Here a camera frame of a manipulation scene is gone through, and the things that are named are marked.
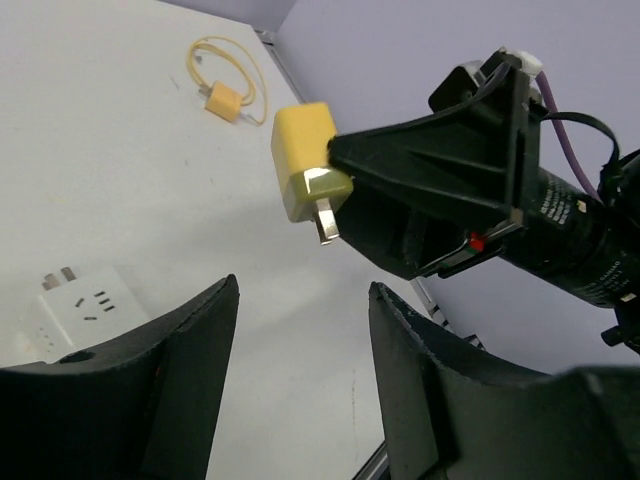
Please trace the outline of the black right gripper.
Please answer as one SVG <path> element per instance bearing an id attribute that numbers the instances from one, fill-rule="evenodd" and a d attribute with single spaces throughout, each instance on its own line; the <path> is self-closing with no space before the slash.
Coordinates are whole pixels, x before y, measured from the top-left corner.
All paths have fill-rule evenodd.
<path id="1" fill-rule="evenodd" d="M 352 193 L 336 214 L 340 238 L 405 280 L 505 253 L 538 196 L 545 109 L 533 70 L 499 49 L 457 66 L 431 94 L 432 114 L 330 140 L 332 166 L 389 196 Z"/>

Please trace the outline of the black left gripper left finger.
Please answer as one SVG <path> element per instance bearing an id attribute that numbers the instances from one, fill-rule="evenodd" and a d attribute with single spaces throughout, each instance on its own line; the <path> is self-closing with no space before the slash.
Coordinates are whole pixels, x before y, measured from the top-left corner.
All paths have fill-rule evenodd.
<path id="1" fill-rule="evenodd" d="M 1 372 L 5 479 L 202 479 L 239 307 L 229 275 L 61 360 Z"/>

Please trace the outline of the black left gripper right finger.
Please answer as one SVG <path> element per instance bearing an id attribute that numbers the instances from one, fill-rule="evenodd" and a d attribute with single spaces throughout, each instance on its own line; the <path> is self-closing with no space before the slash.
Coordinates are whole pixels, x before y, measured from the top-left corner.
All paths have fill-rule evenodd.
<path id="1" fill-rule="evenodd" d="M 369 329 L 394 479 L 635 479 L 639 371 L 547 375 L 495 357 L 369 289 Z"/>

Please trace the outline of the white cube socket adapter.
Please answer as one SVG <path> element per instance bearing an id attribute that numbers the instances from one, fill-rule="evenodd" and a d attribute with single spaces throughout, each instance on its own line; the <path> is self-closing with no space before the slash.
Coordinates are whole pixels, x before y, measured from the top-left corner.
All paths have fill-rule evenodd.
<path id="1" fill-rule="evenodd" d="M 77 277 L 45 277 L 44 291 L 28 307 L 21 330 L 35 358 L 54 363 L 112 340 L 151 320 L 112 266 Z"/>

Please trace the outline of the yellow two-port USB charger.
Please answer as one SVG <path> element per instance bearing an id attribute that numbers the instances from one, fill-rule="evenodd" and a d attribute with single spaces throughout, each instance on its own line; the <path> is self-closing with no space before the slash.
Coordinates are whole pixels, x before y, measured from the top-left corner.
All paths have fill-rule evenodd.
<path id="1" fill-rule="evenodd" d="M 351 178 L 329 164 L 336 135 L 324 102 L 285 107 L 274 117 L 271 153 L 288 220 L 313 222 L 322 245 L 340 236 L 335 213 L 353 192 Z"/>

